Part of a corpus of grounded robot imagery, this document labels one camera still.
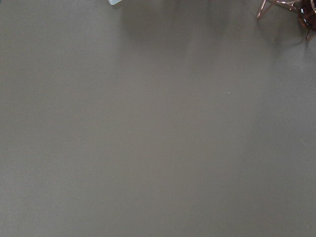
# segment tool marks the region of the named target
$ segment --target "white plastic object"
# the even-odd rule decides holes
[[[111,5],[114,5],[114,4],[117,4],[117,3],[120,2],[120,1],[122,1],[122,0],[109,0],[109,3],[110,3]]]

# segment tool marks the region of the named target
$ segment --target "table surface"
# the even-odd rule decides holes
[[[3,0],[0,236],[316,236],[316,39],[259,0]]]

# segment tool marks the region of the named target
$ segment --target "gray surface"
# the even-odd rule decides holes
[[[316,39],[259,3],[4,0],[0,236],[316,236]]]

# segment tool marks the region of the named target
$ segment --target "white object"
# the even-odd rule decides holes
[[[122,0],[109,0],[109,3],[110,3],[111,5],[114,5],[114,4],[117,4],[117,3],[120,2],[120,1],[122,1]]]

